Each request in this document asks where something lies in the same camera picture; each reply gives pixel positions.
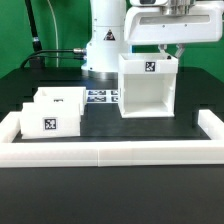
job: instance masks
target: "white open box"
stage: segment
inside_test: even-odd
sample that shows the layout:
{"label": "white open box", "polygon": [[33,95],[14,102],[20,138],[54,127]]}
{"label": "white open box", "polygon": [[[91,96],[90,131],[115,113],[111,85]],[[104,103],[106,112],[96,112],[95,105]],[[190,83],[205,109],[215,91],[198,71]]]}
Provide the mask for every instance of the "white open box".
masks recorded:
{"label": "white open box", "polygon": [[178,59],[169,54],[119,56],[119,109],[123,118],[172,117]]}
{"label": "white open box", "polygon": [[80,114],[86,105],[86,87],[39,87],[34,95],[34,103],[79,104]]}

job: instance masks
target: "black table surface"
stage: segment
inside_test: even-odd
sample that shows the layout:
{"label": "black table surface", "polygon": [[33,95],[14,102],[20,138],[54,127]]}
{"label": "black table surface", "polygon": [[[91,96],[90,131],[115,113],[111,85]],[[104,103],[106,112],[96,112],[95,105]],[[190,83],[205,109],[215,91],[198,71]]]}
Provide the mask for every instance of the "black table surface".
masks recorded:
{"label": "black table surface", "polygon": [[[0,120],[39,86],[116,89],[79,69],[14,70],[0,80]],[[81,137],[47,141],[208,139],[199,109],[224,120],[224,84],[198,68],[177,76],[175,118],[122,119],[116,104],[88,104]],[[15,142],[22,142],[18,135]],[[0,223],[224,223],[224,165],[0,169]]]}

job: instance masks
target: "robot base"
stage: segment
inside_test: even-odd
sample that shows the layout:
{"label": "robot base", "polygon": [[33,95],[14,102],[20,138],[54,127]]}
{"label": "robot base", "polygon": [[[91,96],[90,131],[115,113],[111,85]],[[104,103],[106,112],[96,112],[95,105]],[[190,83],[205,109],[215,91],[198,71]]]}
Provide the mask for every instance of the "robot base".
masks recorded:
{"label": "robot base", "polygon": [[95,79],[118,79],[118,73],[117,72],[97,72],[97,71],[91,71],[85,69],[86,66],[82,66],[82,75],[88,76]]}

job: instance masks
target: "black and white tag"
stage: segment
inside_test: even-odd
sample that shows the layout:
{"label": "black and white tag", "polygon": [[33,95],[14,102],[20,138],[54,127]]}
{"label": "black and white tag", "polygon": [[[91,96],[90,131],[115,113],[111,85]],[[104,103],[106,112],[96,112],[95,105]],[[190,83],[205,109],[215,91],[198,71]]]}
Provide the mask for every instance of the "black and white tag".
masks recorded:
{"label": "black and white tag", "polygon": [[146,72],[155,72],[156,71],[156,62],[147,61],[145,63],[145,71]]}
{"label": "black and white tag", "polygon": [[56,131],[58,130],[57,118],[43,118],[44,131]]}
{"label": "black and white tag", "polygon": [[102,96],[106,95],[106,90],[89,90],[88,95],[90,96]]}
{"label": "black and white tag", "polygon": [[118,103],[118,90],[87,90],[87,103]]}
{"label": "black and white tag", "polygon": [[90,96],[87,99],[88,103],[106,103],[107,98],[105,96]]}

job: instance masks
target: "black cable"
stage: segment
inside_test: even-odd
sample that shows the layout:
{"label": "black cable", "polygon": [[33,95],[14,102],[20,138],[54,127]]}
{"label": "black cable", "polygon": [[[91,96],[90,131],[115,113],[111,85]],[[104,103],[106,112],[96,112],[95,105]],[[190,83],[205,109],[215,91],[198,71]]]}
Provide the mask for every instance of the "black cable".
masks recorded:
{"label": "black cable", "polygon": [[40,50],[37,52],[32,53],[31,55],[29,55],[29,57],[38,55],[38,54],[44,54],[44,53],[74,53],[73,49],[68,49],[68,50]]}
{"label": "black cable", "polygon": [[32,8],[30,0],[25,0],[25,3],[26,3],[27,13],[28,13],[29,21],[30,21],[31,33],[33,36],[33,49],[34,51],[37,52],[42,50],[42,45],[37,34],[37,27],[36,27],[36,23],[34,19],[33,8]]}
{"label": "black cable", "polygon": [[47,55],[36,55],[36,56],[30,56],[26,58],[20,65],[20,68],[23,69],[26,65],[26,63],[33,58],[59,58],[59,59],[73,59],[73,60],[84,60],[83,57],[62,57],[62,56],[47,56]]}

